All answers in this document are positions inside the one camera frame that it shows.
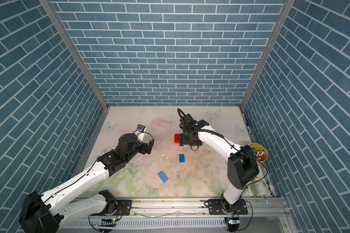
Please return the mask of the red lego brick horizontal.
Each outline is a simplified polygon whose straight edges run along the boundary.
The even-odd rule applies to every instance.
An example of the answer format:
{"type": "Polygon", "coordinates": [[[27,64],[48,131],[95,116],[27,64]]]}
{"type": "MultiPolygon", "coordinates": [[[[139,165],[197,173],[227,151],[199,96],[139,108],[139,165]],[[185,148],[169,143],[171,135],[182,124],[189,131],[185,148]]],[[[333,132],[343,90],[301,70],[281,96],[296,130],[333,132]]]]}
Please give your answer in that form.
{"type": "Polygon", "coordinates": [[[174,143],[179,144],[180,143],[180,134],[175,134],[174,135],[174,143]]]}

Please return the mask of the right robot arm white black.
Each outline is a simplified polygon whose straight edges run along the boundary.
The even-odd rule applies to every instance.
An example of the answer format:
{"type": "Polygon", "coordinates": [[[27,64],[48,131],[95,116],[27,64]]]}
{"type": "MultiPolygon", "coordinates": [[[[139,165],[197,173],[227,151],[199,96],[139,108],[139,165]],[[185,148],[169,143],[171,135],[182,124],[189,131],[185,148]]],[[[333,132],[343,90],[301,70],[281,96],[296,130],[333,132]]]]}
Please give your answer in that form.
{"type": "Polygon", "coordinates": [[[243,192],[260,173],[253,148],[227,140],[208,122],[196,121],[179,108],[177,112],[180,117],[179,127],[182,130],[179,135],[180,146],[189,145],[192,150],[197,150],[201,145],[207,144],[226,160],[229,184],[221,195],[221,207],[227,214],[235,212],[243,192]]]}

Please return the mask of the long blue lego brick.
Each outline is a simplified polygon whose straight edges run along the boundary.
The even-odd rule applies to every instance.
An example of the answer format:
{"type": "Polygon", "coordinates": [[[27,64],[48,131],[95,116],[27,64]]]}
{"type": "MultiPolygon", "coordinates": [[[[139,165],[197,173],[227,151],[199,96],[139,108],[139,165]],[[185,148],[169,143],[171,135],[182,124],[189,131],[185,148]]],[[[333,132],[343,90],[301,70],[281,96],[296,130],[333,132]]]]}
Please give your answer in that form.
{"type": "Polygon", "coordinates": [[[163,183],[166,183],[169,180],[169,178],[166,176],[166,174],[163,171],[160,171],[157,175],[163,183]]]}

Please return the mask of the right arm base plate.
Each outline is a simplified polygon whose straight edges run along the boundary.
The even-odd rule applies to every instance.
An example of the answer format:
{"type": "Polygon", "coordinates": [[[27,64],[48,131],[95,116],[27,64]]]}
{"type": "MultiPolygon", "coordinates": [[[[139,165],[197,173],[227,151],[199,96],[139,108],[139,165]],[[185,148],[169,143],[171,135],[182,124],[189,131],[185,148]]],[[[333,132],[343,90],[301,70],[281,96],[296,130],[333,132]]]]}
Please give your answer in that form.
{"type": "Polygon", "coordinates": [[[245,200],[240,199],[235,204],[222,204],[221,199],[209,199],[204,202],[210,215],[247,215],[248,209],[245,200]]]}

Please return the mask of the small blue lego brick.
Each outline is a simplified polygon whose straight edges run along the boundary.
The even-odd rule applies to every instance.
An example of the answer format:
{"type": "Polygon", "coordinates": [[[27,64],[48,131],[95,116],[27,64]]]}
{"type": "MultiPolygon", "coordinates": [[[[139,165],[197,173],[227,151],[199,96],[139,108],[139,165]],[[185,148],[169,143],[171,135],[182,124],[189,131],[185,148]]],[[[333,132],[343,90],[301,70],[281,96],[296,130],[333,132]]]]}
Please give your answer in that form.
{"type": "Polygon", "coordinates": [[[180,154],[180,155],[179,155],[179,162],[180,162],[180,163],[184,163],[184,162],[185,162],[185,156],[184,156],[184,154],[180,154]]]}

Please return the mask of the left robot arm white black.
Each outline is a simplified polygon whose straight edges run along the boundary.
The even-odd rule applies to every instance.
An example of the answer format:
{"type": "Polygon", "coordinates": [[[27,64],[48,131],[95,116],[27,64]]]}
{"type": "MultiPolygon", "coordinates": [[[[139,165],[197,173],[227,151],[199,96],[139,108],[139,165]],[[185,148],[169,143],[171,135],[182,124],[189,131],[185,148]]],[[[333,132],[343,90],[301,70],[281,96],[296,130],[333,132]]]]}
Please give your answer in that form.
{"type": "Polygon", "coordinates": [[[122,135],[115,149],[99,156],[80,174],[42,194],[34,191],[27,195],[19,217],[24,232],[56,233],[65,225],[93,214],[121,215],[123,211],[116,197],[108,190],[81,201],[74,199],[123,169],[138,153],[150,154],[155,140],[145,143],[144,135],[140,131],[122,135]]]}

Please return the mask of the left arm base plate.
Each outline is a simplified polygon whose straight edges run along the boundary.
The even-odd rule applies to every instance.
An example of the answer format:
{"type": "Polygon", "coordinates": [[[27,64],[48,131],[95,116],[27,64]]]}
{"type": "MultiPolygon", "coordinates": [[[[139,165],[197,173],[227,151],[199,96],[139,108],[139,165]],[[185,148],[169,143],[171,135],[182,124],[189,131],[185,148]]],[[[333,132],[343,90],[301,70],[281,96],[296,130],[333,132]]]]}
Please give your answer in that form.
{"type": "Polygon", "coordinates": [[[128,216],[131,211],[132,200],[117,200],[107,203],[103,213],[106,216],[128,216]]]}

